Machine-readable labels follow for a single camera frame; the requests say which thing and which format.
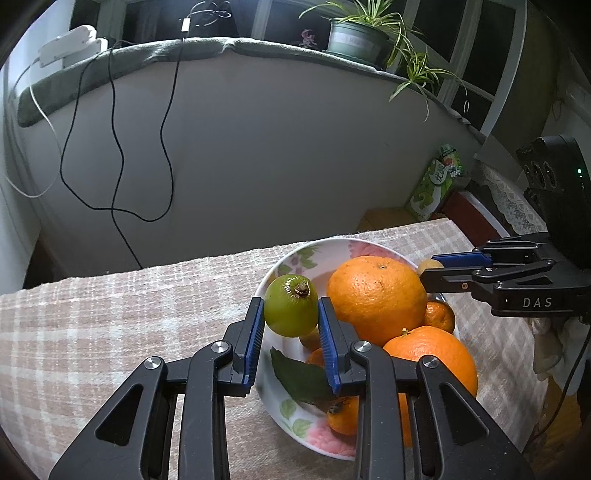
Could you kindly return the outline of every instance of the fruit stem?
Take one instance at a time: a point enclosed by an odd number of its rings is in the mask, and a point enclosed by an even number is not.
[[[294,293],[299,297],[307,297],[310,294],[310,287],[305,281],[301,281],[294,287]]]

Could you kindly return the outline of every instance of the green flower pot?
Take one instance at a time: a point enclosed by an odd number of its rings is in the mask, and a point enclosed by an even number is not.
[[[330,21],[329,53],[376,65],[388,48],[391,48],[388,34],[377,28],[357,22]]]

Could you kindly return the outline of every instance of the snack package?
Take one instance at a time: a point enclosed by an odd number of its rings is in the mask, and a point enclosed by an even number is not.
[[[455,148],[446,144],[437,153],[438,157],[431,161],[406,204],[406,209],[422,222],[429,220],[452,191],[454,179],[464,174],[464,167]]]

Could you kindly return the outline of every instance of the floral bowl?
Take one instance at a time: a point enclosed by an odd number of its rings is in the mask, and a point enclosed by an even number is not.
[[[326,285],[333,272],[347,260],[364,255],[393,258],[413,269],[417,268],[402,255],[373,242],[329,238],[305,244],[279,260],[260,283],[255,296],[264,297],[271,282],[288,273],[305,275],[314,283],[319,297],[325,296]],[[293,400],[285,391],[271,364],[271,347],[301,361],[306,361],[311,353],[299,339],[277,335],[265,325],[255,386],[267,412],[288,435],[309,449],[333,458],[354,460],[355,438],[333,432],[328,427],[324,412]]]

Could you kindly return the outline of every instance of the white connector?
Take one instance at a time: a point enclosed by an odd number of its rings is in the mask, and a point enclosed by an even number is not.
[[[64,57],[64,68],[74,65],[79,61],[94,57],[95,55],[106,51],[107,48],[109,48],[109,41],[106,38],[97,38],[95,41],[90,42],[84,50],[77,51],[72,55]]]
[[[81,25],[43,45],[39,50],[39,64],[41,67],[46,67],[56,60],[84,50],[95,40],[95,28],[90,25]]]

